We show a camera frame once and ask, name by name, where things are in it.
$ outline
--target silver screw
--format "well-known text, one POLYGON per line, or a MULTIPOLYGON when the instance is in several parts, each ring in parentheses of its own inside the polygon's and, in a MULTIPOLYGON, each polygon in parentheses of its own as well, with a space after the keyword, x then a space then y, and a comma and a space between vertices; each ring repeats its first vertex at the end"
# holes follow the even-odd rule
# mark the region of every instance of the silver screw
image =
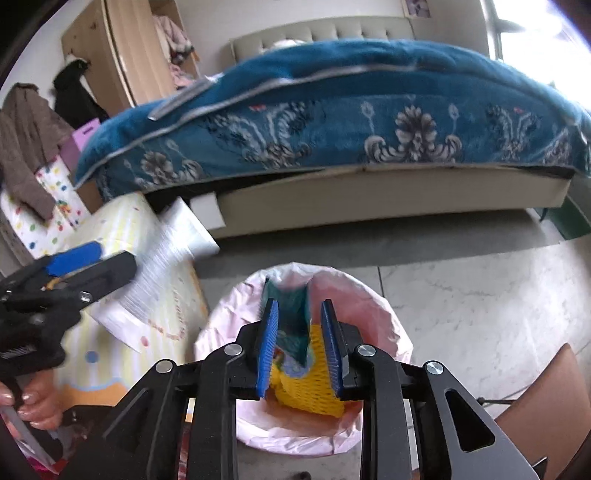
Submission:
POLYGON ((237 343, 230 343, 230 345, 226 345, 226 348, 223 350, 226 355, 230 356, 237 356, 242 353, 242 347, 237 343))
POLYGON ((36 313, 29 318, 29 323, 32 325, 43 325, 45 323, 45 316, 42 313, 36 313))
POLYGON ((371 345, 359 345, 357 347, 357 353, 361 356, 374 356, 375 355, 375 348, 371 345))
POLYGON ((80 299, 84 303, 90 303, 90 302, 92 302, 92 295, 90 293, 88 293, 87 291, 81 291, 80 292, 80 299))
POLYGON ((156 364, 156 371, 159 374, 167 374, 173 369, 173 363, 170 360, 161 360, 156 364))
POLYGON ((443 365, 439 362, 429 362, 427 364, 427 372, 433 375, 441 375, 443 373, 443 365))

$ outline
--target pillow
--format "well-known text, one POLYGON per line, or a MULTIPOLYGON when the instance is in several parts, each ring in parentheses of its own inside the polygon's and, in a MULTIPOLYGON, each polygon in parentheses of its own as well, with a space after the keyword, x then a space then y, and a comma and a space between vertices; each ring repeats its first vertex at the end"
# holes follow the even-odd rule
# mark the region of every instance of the pillow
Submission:
POLYGON ((298 45, 303 45, 306 42, 303 40, 279 40, 276 41, 271 47, 265 48, 263 52, 279 50, 281 48, 289 48, 289 47, 297 47, 298 45))

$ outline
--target blue handle grip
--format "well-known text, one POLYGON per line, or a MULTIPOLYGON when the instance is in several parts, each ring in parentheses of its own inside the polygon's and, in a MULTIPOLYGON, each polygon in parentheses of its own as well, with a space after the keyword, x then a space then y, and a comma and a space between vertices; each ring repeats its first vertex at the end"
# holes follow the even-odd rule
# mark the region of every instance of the blue handle grip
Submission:
POLYGON ((102 252, 103 249, 98 242, 90 242, 72 248, 67 252, 55 255, 46 267, 47 273, 52 277, 63 277, 68 273, 97 263, 102 252))

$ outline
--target bed frame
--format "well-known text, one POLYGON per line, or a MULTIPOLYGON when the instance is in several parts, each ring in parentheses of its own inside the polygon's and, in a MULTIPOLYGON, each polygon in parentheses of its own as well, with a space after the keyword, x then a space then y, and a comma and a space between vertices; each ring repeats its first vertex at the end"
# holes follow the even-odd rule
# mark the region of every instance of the bed frame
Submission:
MULTIPOLYGON (((400 17, 325 18, 283 25, 230 42, 236 61, 278 40, 414 38, 400 17)), ((331 223, 434 213, 558 207, 569 179, 523 168, 490 166, 335 167, 273 180, 218 196, 226 227, 216 238, 331 223)))

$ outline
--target black jacket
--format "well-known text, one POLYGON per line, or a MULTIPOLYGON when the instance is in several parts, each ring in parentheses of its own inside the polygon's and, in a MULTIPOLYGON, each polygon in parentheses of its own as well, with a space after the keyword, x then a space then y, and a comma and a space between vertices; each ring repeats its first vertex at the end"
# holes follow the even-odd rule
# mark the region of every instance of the black jacket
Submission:
POLYGON ((80 77, 87 69, 88 64, 84 60, 75 60, 53 80, 56 89, 54 110, 75 129, 93 118, 98 118, 101 123, 109 118, 80 83, 80 77))

